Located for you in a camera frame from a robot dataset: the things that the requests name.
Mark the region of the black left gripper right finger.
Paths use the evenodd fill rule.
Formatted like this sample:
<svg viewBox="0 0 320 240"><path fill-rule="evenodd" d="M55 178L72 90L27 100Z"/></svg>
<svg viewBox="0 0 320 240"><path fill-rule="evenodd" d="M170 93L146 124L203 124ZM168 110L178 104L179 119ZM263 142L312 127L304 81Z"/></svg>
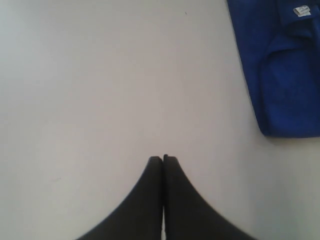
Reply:
<svg viewBox="0 0 320 240"><path fill-rule="evenodd" d="M163 156L163 206L167 240L252 240L197 192L178 159Z"/></svg>

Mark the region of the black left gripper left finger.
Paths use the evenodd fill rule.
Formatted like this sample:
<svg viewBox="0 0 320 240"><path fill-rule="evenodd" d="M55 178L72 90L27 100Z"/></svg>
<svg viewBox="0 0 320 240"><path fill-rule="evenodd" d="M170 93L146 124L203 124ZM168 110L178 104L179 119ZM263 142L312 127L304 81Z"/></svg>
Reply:
<svg viewBox="0 0 320 240"><path fill-rule="evenodd" d="M139 180L121 204L80 240L160 240L163 161L148 159Z"/></svg>

